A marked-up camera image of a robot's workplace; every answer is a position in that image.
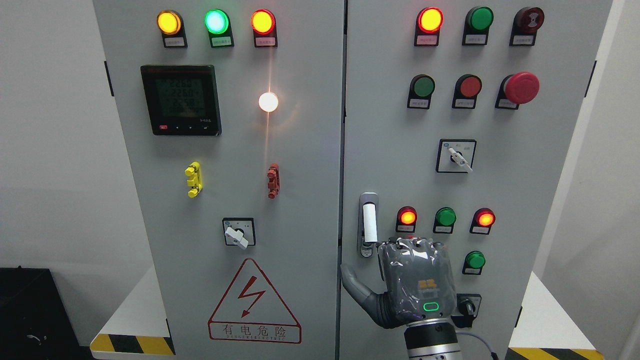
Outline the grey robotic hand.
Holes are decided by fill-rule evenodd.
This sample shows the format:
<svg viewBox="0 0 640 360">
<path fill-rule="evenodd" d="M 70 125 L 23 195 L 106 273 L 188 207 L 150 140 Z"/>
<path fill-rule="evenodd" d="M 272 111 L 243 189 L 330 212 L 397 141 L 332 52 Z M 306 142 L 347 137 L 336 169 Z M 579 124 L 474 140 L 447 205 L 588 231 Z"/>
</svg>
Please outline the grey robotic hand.
<svg viewBox="0 0 640 360">
<path fill-rule="evenodd" d="M 375 324 L 391 330 L 453 314 L 457 293 L 443 243 L 398 237 L 381 243 L 377 250 L 386 292 L 374 292 L 358 280 L 349 264 L 340 265 L 343 287 Z"/>
</svg>

